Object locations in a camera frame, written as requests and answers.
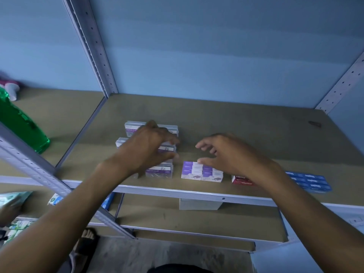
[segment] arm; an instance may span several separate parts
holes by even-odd
[[[207,137],[196,147],[216,155],[199,163],[246,176],[265,189],[323,271],[363,271],[364,235],[301,189],[276,162],[232,135]]]
[[[154,121],[139,128],[113,156],[99,164],[86,181],[0,251],[0,272],[57,271],[117,185],[136,172],[174,158],[174,153],[157,151],[166,141],[178,143],[173,134],[166,128],[158,128]]]

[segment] shelf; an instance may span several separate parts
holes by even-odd
[[[214,248],[235,249],[241,251],[252,252],[255,250],[254,242],[242,241],[236,239],[223,239],[203,237],[199,235],[184,235],[166,232],[155,232],[147,230],[135,231],[136,238],[162,240],[176,243],[193,244]]]
[[[286,242],[275,207],[223,203],[218,210],[179,210],[179,199],[125,194],[117,222],[127,228],[220,238]]]
[[[42,156],[55,166],[102,98],[102,92],[24,88],[14,104],[50,138],[51,144]],[[26,176],[4,161],[0,161],[0,174]]]
[[[126,136],[126,121],[149,119],[178,125],[181,161],[175,163],[173,179],[130,178],[116,189],[118,192],[274,205],[262,189],[231,184],[228,175],[221,183],[180,179],[183,160],[196,161],[206,155],[195,149],[196,142],[225,131],[276,159],[286,170],[326,176],[333,191],[313,194],[321,202],[364,206],[360,193],[364,190],[363,155],[323,111],[307,108],[112,95],[57,175],[67,180],[86,179],[98,163],[116,151],[115,141]],[[309,121],[321,123],[321,128]]]
[[[53,207],[52,205],[47,205],[47,203],[53,196],[54,192],[44,186],[0,183],[0,193],[12,193],[18,191],[33,191],[33,193],[24,203],[22,214],[19,216],[20,218],[29,218],[36,220]],[[112,216],[115,216],[117,207],[120,203],[120,199],[121,194],[116,193],[109,208]],[[90,225],[100,224],[102,223],[99,220],[93,218]]]

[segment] concrete floor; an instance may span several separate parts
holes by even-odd
[[[169,263],[196,265],[214,273],[253,273],[246,252],[119,237],[101,237],[87,273],[146,273]]]

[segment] green plastic bottle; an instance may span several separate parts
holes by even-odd
[[[11,103],[7,91],[0,87],[0,122],[39,154],[51,141],[22,110]]]

